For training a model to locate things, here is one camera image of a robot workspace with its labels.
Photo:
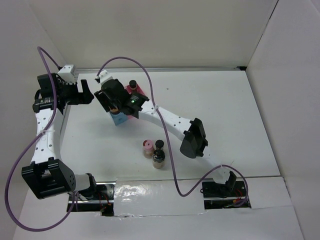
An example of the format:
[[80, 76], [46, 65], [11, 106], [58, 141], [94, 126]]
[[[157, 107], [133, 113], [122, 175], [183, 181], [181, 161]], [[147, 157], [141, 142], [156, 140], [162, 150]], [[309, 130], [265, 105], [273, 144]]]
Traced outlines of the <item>small black-cap spice bottle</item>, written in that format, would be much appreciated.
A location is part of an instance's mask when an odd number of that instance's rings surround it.
[[137, 82], [135, 80], [130, 80], [128, 87], [131, 92], [136, 92], [138, 89]]

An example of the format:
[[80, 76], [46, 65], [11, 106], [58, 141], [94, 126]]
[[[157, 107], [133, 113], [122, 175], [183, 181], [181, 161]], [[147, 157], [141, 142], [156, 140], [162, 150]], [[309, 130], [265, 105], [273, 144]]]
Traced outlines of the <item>black-cap spice bottle front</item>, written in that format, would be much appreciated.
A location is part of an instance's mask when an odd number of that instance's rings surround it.
[[165, 165], [165, 152], [162, 149], [156, 149], [152, 154], [152, 165], [156, 169], [161, 169]]

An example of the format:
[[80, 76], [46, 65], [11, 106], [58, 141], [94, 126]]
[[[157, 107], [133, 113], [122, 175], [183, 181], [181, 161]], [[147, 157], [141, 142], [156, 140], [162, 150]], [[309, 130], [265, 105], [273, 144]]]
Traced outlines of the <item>red-cap jar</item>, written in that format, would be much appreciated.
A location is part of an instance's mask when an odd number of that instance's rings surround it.
[[117, 114], [119, 114], [120, 111], [117, 107], [116, 108], [109, 107], [109, 112], [113, 115], [117, 115]]

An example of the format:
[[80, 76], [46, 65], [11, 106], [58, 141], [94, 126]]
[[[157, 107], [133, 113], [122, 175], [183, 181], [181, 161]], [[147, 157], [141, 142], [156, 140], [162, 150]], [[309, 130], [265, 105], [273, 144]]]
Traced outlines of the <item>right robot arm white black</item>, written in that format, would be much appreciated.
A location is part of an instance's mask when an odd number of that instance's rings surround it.
[[179, 151], [185, 157], [202, 158], [214, 168], [222, 166], [213, 158], [203, 122], [199, 118], [183, 118], [156, 105], [143, 94], [135, 80], [131, 80], [126, 87], [111, 76], [106, 79], [97, 76], [95, 81], [101, 89], [94, 95], [106, 112], [122, 113], [162, 127], [167, 134], [171, 133], [181, 141]]

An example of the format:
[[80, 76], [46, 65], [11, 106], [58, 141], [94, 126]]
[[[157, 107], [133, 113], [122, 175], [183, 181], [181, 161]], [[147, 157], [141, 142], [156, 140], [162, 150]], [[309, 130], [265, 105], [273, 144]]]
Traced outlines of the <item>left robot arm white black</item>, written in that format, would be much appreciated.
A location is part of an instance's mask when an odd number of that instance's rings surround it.
[[62, 161], [60, 140], [67, 105], [88, 105], [94, 99], [88, 83], [82, 79], [82, 92], [76, 83], [67, 83], [59, 74], [37, 77], [40, 88], [34, 96], [32, 109], [37, 120], [35, 150], [30, 165], [21, 176], [38, 199], [79, 192], [88, 200], [97, 197], [99, 187], [90, 173], [74, 174]]

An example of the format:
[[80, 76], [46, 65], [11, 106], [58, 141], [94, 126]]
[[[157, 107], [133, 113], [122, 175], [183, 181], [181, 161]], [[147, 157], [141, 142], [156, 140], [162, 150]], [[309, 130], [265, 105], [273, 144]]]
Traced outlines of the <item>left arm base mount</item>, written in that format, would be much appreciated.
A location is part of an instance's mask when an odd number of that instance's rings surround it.
[[71, 209], [74, 213], [94, 212], [104, 217], [113, 217], [116, 182], [97, 182], [90, 173], [84, 180], [87, 180], [86, 183], [89, 185], [81, 186], [73, 207], [72, 194], [69, 194], [66, 211]]

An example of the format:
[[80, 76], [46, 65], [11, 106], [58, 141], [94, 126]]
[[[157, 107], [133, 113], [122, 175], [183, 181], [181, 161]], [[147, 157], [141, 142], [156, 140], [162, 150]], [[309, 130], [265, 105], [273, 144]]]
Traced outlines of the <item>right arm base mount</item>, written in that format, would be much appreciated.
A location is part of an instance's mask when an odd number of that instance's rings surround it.
[[203, 181], [200, 193], [205, 210], [251, 208], [245, 182], [237, 180], [232, 171], [224, 184], [213, 180]]

